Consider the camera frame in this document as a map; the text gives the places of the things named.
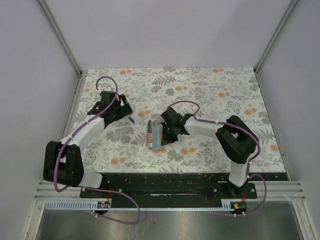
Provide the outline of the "light blue cleaning cloth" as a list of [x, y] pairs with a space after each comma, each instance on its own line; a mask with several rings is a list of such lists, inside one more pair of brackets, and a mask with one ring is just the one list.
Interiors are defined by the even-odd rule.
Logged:
[[158, 124], [151, 125], [151, 133], [152, 133], [152, 148], [153, 152], [159, 152], [161, 150], [161, 133], [162, 133], [162, 126]]

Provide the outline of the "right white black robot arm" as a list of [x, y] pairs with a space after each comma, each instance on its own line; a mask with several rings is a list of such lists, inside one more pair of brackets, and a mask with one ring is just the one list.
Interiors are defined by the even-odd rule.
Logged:
[[226, 122], [215, 122], [196, 118], [190, 113], [181, 115], [168, 107], [161, 117], [163, 146], [177, 142], [179, 135], [217, 138], [231, 161], [228, 194], [239, 198], [245, 193], [244, 184], [249, 179], [250, 162], [260, 154], [261, 147], [256, 135], [238, 116], [232, 115]]

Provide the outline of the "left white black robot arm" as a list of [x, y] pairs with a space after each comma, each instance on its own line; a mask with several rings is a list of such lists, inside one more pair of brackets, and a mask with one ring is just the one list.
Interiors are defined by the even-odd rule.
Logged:
[[102, 91], [100, 96], [75, 131], [46, 145], [43, 167], [44, 180], [74, 188], [89, 187], [98, 198], [107, 195], [109, 186], [100, 173], [84, 169], [82, 151], [108, 125], [133, 113], [124, 94]]

